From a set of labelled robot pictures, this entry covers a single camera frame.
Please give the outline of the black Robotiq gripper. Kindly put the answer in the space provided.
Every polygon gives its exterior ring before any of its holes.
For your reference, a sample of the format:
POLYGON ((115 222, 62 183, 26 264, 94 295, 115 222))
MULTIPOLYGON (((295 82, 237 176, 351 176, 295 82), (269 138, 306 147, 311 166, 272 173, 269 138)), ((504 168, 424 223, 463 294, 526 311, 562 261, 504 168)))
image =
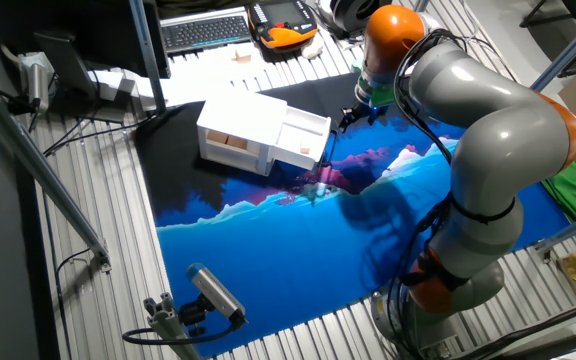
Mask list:
POLYGON ((373 107, 362 102, 357 102, 353 110, 343 110, 341 118, 337 121, 337 129, 345 133, 349 126, 360 119, 366 118, 372 126, 376 121, 387 114, 388 107, 373 107))

